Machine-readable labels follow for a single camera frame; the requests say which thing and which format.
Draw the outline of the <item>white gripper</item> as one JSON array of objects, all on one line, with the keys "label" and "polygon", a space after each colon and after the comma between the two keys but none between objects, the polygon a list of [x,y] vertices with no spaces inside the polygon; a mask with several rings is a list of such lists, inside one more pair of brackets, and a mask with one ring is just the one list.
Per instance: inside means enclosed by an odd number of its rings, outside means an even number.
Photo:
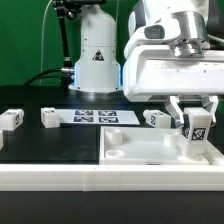
[{"label": "white gripper", "polygon": [[224,52],[210,48],[200,14],[176,12],[138,28],[124,54],[123,91],[129,100],[168,96],[165,109],[176,128],[184,126],[178,95],[204,95],[204,109],[215,116],[216,95],[224,94]]}]

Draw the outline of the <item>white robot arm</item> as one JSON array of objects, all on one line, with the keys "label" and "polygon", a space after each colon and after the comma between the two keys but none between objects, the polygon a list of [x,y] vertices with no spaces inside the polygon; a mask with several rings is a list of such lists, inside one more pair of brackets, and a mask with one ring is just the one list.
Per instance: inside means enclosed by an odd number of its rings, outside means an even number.
[{"label": "white robot arm", "polygon": [[74,90],[92,95],[122,86],[132,102],[162,98],[178,127],[190,119],[179,101],[199,98],[216,122],[224,94],[224,51],[211,45],[223,22],[216,0],[138,0],[129,15],[123,67],[116,64],[113,19],[95,2],[84,2],[81,17]]}]

